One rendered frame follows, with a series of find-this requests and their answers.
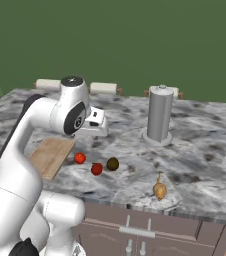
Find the wooden cutting board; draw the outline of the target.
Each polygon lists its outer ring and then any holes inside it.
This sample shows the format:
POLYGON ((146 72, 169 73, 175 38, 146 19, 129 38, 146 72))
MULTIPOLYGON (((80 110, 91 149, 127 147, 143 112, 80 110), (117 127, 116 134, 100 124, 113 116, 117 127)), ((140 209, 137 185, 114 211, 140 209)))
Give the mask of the wooden cutting board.
POLYGON ((70 139, 46 138, 29 156, 29 160, 43 180, 53 180, 74 144, 75 141, 70 139))

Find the yellow-brown onion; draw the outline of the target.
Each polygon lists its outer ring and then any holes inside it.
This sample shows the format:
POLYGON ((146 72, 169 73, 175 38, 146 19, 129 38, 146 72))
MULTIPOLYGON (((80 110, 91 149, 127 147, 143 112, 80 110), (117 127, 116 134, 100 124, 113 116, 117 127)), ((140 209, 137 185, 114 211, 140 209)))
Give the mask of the yellow-brown onion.
POLYGON ((160 181, 161 174, 158 174, 156 184, 153 186, 153 193, 161 201, 167 194, 166 186, 160 181))

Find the brown cupboard door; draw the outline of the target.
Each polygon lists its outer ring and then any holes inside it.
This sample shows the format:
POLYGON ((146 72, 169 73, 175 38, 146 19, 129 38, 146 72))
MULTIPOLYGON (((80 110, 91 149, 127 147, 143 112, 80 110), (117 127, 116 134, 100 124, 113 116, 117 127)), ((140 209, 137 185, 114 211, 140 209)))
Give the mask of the brown cupboard door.
POLYGON ((93 224, 74 227, 73 236, 84 248, 86 256, 125 256, 128 240, 133 239, 116 228, 93 224))
POLYGON ((145 256, 213 256, 214 248, 163 238, 138 238, 137 251, 145 243, 145 256))

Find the dark green avocado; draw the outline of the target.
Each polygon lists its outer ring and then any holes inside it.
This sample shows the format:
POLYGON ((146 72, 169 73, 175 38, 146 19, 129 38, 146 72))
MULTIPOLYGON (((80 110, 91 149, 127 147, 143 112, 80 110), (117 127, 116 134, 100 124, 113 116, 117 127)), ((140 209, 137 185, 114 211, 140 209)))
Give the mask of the dark green avocado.
POLYGON ((107 163, 106 163, 106 167, 110 171, 117 170, 119 168, 119 161, 118 161, 118 159, 115 158, 115 157, 109 158, 107 163))

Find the red tomato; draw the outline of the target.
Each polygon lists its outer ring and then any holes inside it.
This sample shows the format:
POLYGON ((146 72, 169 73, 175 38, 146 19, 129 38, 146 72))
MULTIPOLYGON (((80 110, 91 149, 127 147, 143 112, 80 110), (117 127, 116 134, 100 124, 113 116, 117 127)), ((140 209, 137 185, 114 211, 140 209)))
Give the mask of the red tomato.
POLYGON ((78 152, 74 155, 74 162, 77 164, 83 164, 86 161, 86 156, 82 152, 78 152))

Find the red bell pepper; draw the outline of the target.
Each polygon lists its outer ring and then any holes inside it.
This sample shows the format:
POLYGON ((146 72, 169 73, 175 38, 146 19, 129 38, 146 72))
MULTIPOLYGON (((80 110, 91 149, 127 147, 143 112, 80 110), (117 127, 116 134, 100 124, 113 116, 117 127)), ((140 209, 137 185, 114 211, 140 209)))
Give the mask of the red bell pepper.
POLYGON ((102 173, 103 165, 101 163, 93 163, 91 167, 91 173, 98 176, 102 173))

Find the grey paper towel holder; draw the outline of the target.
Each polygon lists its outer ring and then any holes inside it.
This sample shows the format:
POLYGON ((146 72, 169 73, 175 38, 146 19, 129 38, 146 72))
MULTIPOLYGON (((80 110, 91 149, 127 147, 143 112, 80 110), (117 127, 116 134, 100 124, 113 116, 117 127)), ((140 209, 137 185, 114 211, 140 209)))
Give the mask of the grey paper towel holder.
POLYGON ((174 91, 166 85, 149 89, 149 111, 147 127, 142 131, 143 139, 153 146, 167 146, 172 141, 169 123, 174 91))

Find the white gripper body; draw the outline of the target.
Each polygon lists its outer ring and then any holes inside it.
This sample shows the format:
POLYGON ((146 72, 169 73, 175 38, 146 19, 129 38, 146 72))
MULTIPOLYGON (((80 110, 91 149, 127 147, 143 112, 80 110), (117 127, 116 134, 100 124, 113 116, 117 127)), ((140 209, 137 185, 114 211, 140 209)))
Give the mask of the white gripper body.
POLYGON ((91 126, 89 122, 85 122, 76 135, 106 137, 108 132, 108 121, 104 119, 98 126, 91 126))

